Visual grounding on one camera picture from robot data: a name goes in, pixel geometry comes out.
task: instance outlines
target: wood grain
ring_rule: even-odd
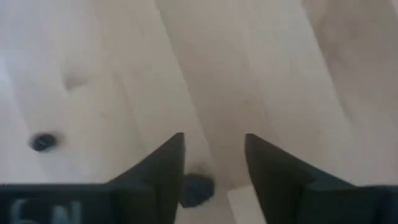
[[[396,11],[388,0],[325,1],[324,8],[311,23],[359,145],[348,156],[361,163],[351,165],[361,168],[361,184],[396,184]]]

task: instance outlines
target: black object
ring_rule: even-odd
[[[187,174],[183,178],[180,204],[183,208],[196,207],[214,195],[213,179],[200,174]]]
[[[30,146],[33,150],[37,152],[42,152],[50,149],[51,147],[57,146],[57,144],[57,138],[53,134],[40,133],[36,134],[32,138]]]
[[[107,184],[0,186],[0,223],[171,224],[184,151],[178,133]]]
[[[397,187],[356,187],[254,134],[245,151],[268,224],[398,223]]]

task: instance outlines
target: black plastic piece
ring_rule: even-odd
[[[201,205],[214,195],[213,179],[200,174],[187,174],[183,179],[180,204],[183,208]]]
[[[48,133],[36,134],[30,142],[32,149],[37,152],[46,151],[47,149],[57,146],[57,144],[58,140],[55,135]]]
[[[172,224],[184,157],[178,133],[107,184],[0,185],[0,223]]]

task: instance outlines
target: wooden floor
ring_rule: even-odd
[[[250,185],[245,133],[354,184],[398,184],[395,9],[0,0],[0,181],[105,182],[182,131],[187,172],[218,188],[177,223],[245,220],[234,204]],[[42,131],[59,133],[60,148],[30,150]]]

